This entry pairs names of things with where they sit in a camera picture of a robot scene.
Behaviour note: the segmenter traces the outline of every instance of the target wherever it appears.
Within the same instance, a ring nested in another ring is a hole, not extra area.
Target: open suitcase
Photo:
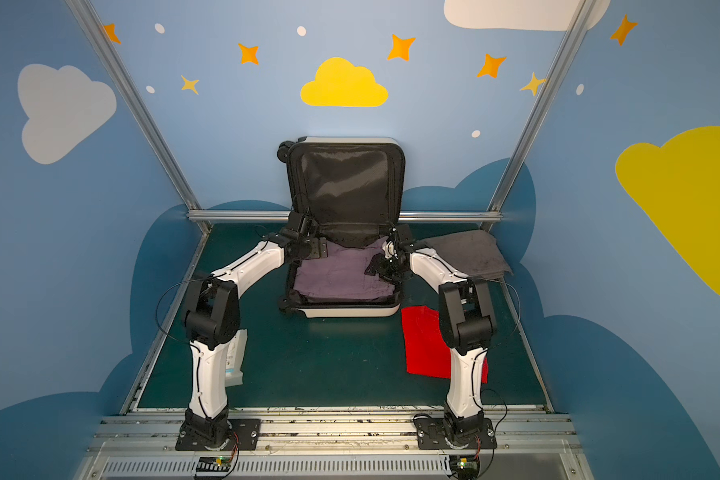
[[[282,142],[294,211],[316,223],[322,258],[290,265],[279,307],[316,316],[390,316],[401,287],[366,272],[400,216],[405,157],[390,138]]]

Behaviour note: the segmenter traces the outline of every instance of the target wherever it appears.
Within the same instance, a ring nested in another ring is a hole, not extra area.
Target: purple cloth
[[[394,285],[365,269],[375,254],[384,253],[387,237],[365,248],[346,248],[327,242],[328,256],[304,260],[296,271],[293,289],[302,295],[331,300],[376,300],[394,293]]]

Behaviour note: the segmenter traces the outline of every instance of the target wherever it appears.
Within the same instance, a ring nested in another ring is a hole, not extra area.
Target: black mesh lining
[[[367,246],[397,224],[404,172],[395,144],[294,144],[288,159],[291,197],[320,234],[350,248]]]

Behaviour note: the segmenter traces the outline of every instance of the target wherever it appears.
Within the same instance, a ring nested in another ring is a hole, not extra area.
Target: yellow star
[[[501,66],[501,63],[506,59],[507,57],[493,58],[489,54],[486,54],[485,64],[483,65],[483,69],[480,70],[480,73],[478,73],[478,76],[482,77],[483,75],[490,75],[491,77],[496,78],[496,75],[499,74],[499,67]]]
[[[636,23],[632,23],[627,19],[626,15],[624,15],[624,20],[621,21],[621,25],[619,26],[619,29],[614,32],[610,36],[611,40],[618,40],[619,45],[624,44],[624,40],[626,40],[626,36],[632,31],[634,27],[636,27]]]
[[[246,47],[242,43],[238,44],[240,46],[240,50],[242,51],[242,60],[240,60],[240,63],[255,63],[259,64],[259,61],[256,60],[256,50],[259,50],[259,47]]]
[[[397,35],[392,36],[392,51],[389,53],[389,56],[387,57],[387,60],[392,60],[393,58],[402,58],[406,62],[408,61],[408,50],[411,47],[411,44],[413,43],[413,40],[415,38],[409,38],[407,40],[403,40],[402,38],[398,38]]]
[[[195,80],[193,82],[190,82],[189,80],[184,78],[184,75],[181,76],[181,79],[184,81],[184,86],[181,88],[182,90],[191,90],[191,91],[195,92],[195,94],[199,95],[199,93],[197,93],[197,90],[195,90],[195,83],[199,82],[200,80]]]
[[[520,89],[520,91],[530,90],[530,91],[534,92],[534,96],[536,96],[536,91],[537,91],[539,85],[541,85],[542,83],[544,83],[546,81],[547,81],[546,78],[542,78],[541,80],[536,78],[536,72],[533,72],[530,74],[530,83],[528,83],[528,85],[522,87]]]
[[[115,35],[115,24],[108,24],[104,26],[106,36],[110,38],[112,42],[120,43],[120,39]]]

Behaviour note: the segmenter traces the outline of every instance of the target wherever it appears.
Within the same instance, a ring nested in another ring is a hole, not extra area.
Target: metal vent grille
[[[166,457],[110,457],[101,472],[103,478],[191,478],[197,459]]]
[[[166,457],[110,457],[102,478],[192,478],[197,459]],[[448,457],[407,456],[241,456],[230,478],[239,476],[326,476],[326,475],[449,475]],[[203,477],[224,476],[226,471],[199,473]]]
[[[240,457],[230,475],[442,475],[450,473],[442,456]]]

